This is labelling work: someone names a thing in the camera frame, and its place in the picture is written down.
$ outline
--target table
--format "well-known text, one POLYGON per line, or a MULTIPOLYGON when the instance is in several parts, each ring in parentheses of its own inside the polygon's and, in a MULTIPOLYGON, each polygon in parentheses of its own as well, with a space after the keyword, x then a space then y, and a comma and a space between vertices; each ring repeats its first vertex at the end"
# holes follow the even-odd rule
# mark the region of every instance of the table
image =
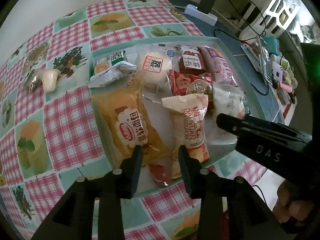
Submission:
MULTIPOLYGON (((85 85, 93 75, 92 55, 112 44, 150 38, 158 30, 154 27, 164 33, 200 36, 212 36, 214 28, 226 30, 219 22, 212 27, 184 17, 172 5, 189 3, 112 0, 91 5, 44 27, 1 67, 0 209, 21 239, 33 235, 78 176, 95 178, 112 170, 85 85), (112 29, 93 25, 110 20, 112 29), (55 92, 45 94, 39 87, 26 94, 22 80, 30 67, 59 69, 70 62, 76 68, 63 72, 55 92)), ((219 38, 233 55, 243 54, 237 41, 224 34, 219 38)), ((263 91, 262 78, 249 60, 243 56, 237 60, 250 81, 263 91)), ((273 94, 257 96, 266 120, 283 122, 273 94)), ((235 151, 209 169, 227 178, 243 176, 251 184, 265 172, 264 167, 235 151)), ((126 239, 179 239, 196 228, 200 201, 188 197, 181 181, 121 201, 126 239)), ((96 201, 92 239, 97 239, 98 206, 96 201)))

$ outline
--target hand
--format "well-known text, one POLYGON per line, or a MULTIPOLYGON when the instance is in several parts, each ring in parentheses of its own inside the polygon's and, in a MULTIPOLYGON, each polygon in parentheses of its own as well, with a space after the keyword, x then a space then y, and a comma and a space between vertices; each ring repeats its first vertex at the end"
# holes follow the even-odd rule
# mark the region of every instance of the hand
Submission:
POLYGON ((278 200, 273 208, 273 214, 280 223, 287 222, 290 217, 303 221, 314 208, 314 203, 308 200, 294 200, 300 194, 299 190, 292 183, 285 180, 278 188, 278 200))

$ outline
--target small plastic cup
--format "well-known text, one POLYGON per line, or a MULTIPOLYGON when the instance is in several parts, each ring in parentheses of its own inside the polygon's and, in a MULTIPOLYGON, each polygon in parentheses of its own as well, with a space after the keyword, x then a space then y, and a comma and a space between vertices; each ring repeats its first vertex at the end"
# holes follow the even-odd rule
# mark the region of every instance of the small plastic cup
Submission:
POLYGON ((58 69, 45 69, 41 74, 43 90, 46 93, 53 92, 56 89, 58 76, 61 74, 58 69))

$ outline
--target yellow snack package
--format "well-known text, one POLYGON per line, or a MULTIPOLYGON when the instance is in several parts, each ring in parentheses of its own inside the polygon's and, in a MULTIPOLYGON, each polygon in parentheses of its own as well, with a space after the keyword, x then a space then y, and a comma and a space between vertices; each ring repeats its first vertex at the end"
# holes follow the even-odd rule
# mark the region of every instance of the yellow snack package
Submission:
POLYGON ((106 121, 113 143, 120 154, 113 155, 116 165, 131 157, 136 145, 143 148, 142 165, 170 151, 162 142, 156 129, 151 126, 142 102, 141 82, 136 80, 126 89, 91 96, 106 121))
POLYGON ((208 107, 208 95, 189 94, 162 98, 162 105, 171 110, 176 137, 173 151, 172 178, 181 177, 178 149, 185 145, 190 157, 203 162, 209 159, 204 133, 204 115, 208 107))

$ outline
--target screw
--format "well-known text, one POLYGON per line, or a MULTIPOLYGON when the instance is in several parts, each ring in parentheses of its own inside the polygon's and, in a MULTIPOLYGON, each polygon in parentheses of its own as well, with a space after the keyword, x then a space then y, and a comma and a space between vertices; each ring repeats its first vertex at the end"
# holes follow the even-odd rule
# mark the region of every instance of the screw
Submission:
POLYGON ((241 176, 238 176, 238 177, 235 177, 235 181, 238 182, 238 183, 244 183, 245 182, 245 179, 241 176))
POLYGON ((121 170, 121 169, 114 169, 114 170, 112 171, 112 173, 113 173, 114 175, 120 175, 120 174, 122 173, 122 170, 121 170))
POLYGON ((85 176, 79 176, 78 178, 76 178, 77 182, 84 182, 85 180, 85 176))
POLYGON ((200 173, 201 173, 202 175, 208 175, 208 174, 209 174, 209 170, 203 168, 203 169, 200 170, 200 173))

